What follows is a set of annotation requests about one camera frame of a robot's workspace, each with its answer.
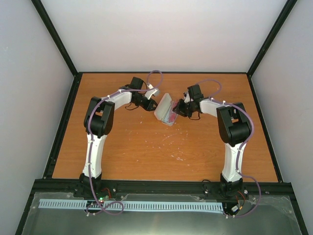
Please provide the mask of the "pink transparent sunglasses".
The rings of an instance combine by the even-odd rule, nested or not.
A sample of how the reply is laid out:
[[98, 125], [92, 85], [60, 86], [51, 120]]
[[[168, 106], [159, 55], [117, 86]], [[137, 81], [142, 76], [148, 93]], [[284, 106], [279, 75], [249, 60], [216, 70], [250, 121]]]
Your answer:
[[173, 112], [173, 109], [169, 108], [163, 122], [169, 126], [172, 126], [175, 123], [177, 117], [178, 115], [175, 112]]

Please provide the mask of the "pink glasses case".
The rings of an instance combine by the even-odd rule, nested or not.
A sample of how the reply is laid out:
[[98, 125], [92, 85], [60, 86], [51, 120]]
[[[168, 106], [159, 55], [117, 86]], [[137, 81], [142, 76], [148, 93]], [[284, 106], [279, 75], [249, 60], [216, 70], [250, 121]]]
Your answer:
[[173, 105], [174, 100], [172, 100], [171, 96], [168, 93], [165, 93], [164, 96], [162, 97], [161, 101], [159, 102], [157, 108], [154, 111], [154, 115], [157, 120], [161, 121], [163, 124], [165, 124], [164, 118], [169, 110], [169, 108], [174, 108], [175, 106]]

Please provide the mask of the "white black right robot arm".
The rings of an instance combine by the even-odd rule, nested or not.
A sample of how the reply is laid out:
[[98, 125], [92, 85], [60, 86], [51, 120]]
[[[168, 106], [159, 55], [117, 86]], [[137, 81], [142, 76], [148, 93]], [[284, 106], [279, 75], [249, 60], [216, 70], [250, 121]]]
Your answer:
[[187, 88], [172, 111], [191, 118], [194, 112], [217, 118], [219, 134], [225, 145], [224, 168], [220, 177], [220, 194], [227, 198], [243, 185], [242, 161], [247, 142], [254, 133], [251, 118], [242, 103], [217, 101], [205, 97], [198, 84]]

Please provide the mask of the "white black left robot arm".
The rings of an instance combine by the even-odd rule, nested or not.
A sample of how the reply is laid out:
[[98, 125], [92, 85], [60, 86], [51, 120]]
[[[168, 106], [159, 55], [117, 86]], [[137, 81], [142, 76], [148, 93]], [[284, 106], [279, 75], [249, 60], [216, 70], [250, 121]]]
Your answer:
[[113, 127], [114, 112], [126, 104], [134, 104], [148, 112], [154, 111], [157, 102], [152, 96], [158, 92], [158, 85], [153, 86], [138, 77], [133, 77], [130, 84], [120, 87], [116, 92], [104, 97], [91, 98], [84, 119], [88, 140], [86, 161], [79, 177], [89, 196], [96, 197], [102, 191], [101, 161], [105, 140]]

